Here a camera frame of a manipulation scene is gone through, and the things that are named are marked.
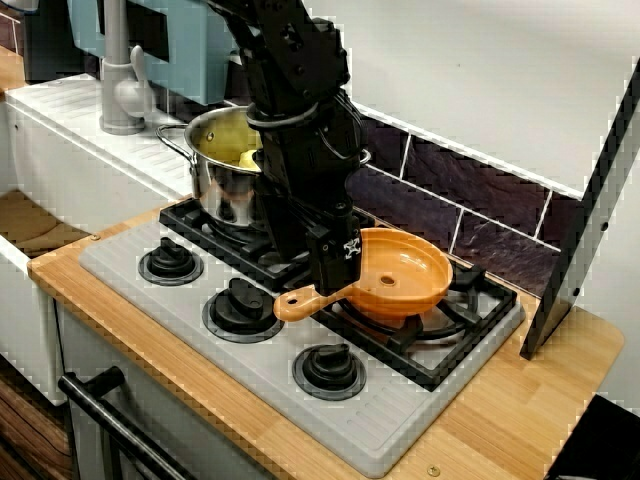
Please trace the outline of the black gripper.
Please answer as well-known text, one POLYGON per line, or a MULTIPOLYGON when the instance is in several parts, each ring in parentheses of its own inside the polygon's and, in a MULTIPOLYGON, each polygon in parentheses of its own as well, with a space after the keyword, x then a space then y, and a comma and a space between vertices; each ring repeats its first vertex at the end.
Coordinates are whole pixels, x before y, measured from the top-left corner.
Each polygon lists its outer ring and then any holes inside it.
POLYGON ((349 101, 318 102, 296 115, 269 116, 254 104, 249 126, 259 132, 259 211, 278 253, 286 260, 309 250, 316 291, 329 296, 360 278, 361 255, 329 266, 332 248, 358 236, 346 181, 365 148, 361 115, 349 101))

